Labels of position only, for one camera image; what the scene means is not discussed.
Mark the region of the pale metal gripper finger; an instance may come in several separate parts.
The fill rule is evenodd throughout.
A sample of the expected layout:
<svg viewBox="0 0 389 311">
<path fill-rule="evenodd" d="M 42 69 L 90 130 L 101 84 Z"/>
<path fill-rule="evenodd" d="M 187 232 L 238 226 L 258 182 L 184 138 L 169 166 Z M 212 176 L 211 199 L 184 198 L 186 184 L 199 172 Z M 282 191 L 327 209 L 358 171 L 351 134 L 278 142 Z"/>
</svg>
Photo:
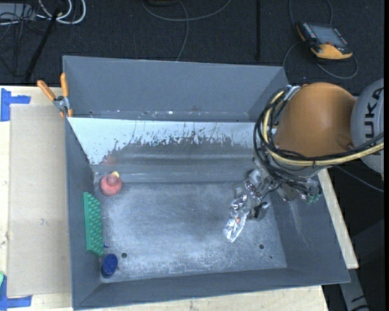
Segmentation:
<svg viewBox="0 0 389 311">
<path fill-rule="evenodd" d="M 262 177 L 259 170 L 253 170 L 249 173 L 244 184 L 249 193 L 263 192 L 266 186 L 266 179 Z"/>
<path fill-rule="evenodd" d="M 270 206 L 271 206 L 271 203 L 268 201 L 263 201 L 260 204 L 256 205 L 252 211 L 252 218 L 254 220 L 263 219 L 266 216 Z"/>
</svg>

